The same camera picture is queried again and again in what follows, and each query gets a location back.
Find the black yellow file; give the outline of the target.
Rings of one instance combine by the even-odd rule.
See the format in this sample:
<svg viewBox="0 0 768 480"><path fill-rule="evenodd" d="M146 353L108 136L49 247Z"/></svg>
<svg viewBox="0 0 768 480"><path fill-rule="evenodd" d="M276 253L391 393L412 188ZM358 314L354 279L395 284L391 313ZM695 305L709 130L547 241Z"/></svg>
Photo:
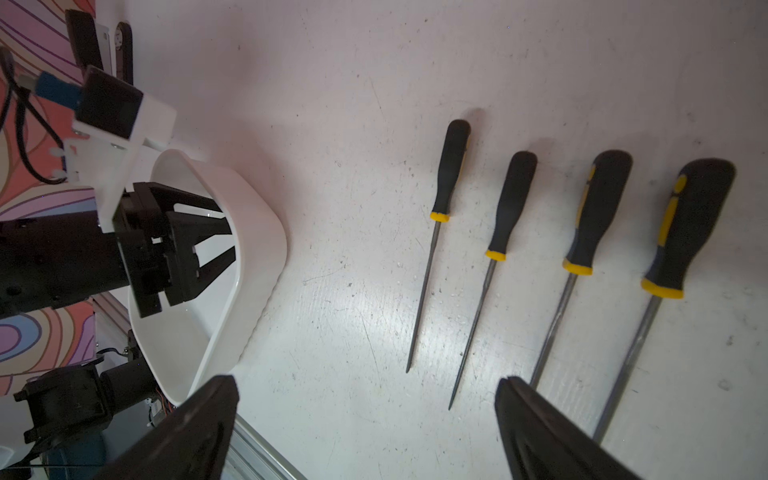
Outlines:
<svg viewBox="0 0 768 480"><path fill-rule="evenodd" d="M460 178L467 145L471 135L471 125L467 120L452 120L446 131L440 162L437 170L436 196L429 218L434 223L430 241L428 260L425 267L420 297L408 351L406 372L413 366L424 305L436 253L441 226L450 220L450 205L454 190Z"/></svg>
<svg viewBox="0 0 768 480"><path fill-rule="evenodd" d="M641 280L650 295L592 439L601 443L629 384L661 303L684 297L688 269L718 221L736 178L735 165L724 159L698 159L679 172L659 229L656 254Z"/></svg>
<svg viewBox="0 0 768 480"><path fill-rule="evenodd" d="M623 150L604 151L592 163L577 209L573 241L562 263L568 277L530 379L532 388L538 387L543 376L577 280L593 274L598 246L615 218L632 166L633 157Z"/></svg>
<svg viewBox="0 0 768 480"><path fill-rule="evenodd" d="M538 157L530 151L518 151L510 160L497 204L494 231L486 250L486 257L489 259L489 265L451 392L448 410L452 409L457 397L463 372L471 352L475 332L482 315L484 302L490 289L496 266L498 263L506 260L509 239L524 210L531 184L535 176L537 164Z"/></svg>

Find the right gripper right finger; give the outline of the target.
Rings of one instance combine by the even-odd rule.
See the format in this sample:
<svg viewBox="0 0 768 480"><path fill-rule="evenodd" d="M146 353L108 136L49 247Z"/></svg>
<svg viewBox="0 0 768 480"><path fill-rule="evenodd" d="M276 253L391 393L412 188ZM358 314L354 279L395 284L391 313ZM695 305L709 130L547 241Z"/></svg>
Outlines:
<svg viewBox="0 0 768 480"><path fill-rule="evenodd" d="M525 380L502 378L495 413L514 479L635 479Z"/></svg>

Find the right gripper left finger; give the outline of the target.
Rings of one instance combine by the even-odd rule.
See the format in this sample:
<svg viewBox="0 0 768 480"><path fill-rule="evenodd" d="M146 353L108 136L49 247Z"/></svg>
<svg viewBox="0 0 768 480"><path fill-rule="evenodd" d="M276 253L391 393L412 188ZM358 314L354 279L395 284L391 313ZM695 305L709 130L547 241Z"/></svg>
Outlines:
<svg viewBox="0 0 768 480"><path fill-rule="evenodd" d="M115 461L97 479L219 479L233 434L239 392L217 375Z"/></svg>

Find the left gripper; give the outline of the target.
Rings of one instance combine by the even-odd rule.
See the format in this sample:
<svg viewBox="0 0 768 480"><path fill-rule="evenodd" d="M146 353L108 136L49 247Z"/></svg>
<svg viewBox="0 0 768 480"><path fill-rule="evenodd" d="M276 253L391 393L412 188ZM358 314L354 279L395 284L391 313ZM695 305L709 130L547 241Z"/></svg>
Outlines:
<svg viewBox="0 0 768 480"><path fill-rule="evenodd" d="M162 311L162 293L171 305L197 298L236 260L236 249L231 247L195 270L191 245L232 230L225 217L177 211L177 205L222 212L209 197L158 182L139 182L123 192L113 216L141 318Z"/></svg>

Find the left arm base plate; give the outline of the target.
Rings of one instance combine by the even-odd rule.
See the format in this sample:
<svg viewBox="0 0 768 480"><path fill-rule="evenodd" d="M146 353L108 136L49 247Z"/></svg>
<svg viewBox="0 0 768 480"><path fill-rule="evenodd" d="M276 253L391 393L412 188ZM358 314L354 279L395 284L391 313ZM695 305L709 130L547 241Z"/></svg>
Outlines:
<svg viewBox="0 0 768 480"><path fill-rule="evenodd" d="M115 415L160 398L144 358L101 371L106 352L31 379L1 403L13 430L1 438L2 468L20 467L50 450L99 433Z"/></svg>

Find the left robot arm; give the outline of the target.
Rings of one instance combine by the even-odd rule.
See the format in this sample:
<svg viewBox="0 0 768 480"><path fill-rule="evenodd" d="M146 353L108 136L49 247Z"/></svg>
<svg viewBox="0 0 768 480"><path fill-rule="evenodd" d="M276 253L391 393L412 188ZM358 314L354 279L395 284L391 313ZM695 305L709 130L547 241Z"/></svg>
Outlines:
<svg viewBox="0 0 768 480"><path fill-rule="evenodd" d="M123 286L131 287L140 317L197 298L236 259L229 248L201 263L196 246L231 232L211 198L156 182L122 195L105 233L96 212L16 219L1 224L1 316L63 308Z"/></svg>

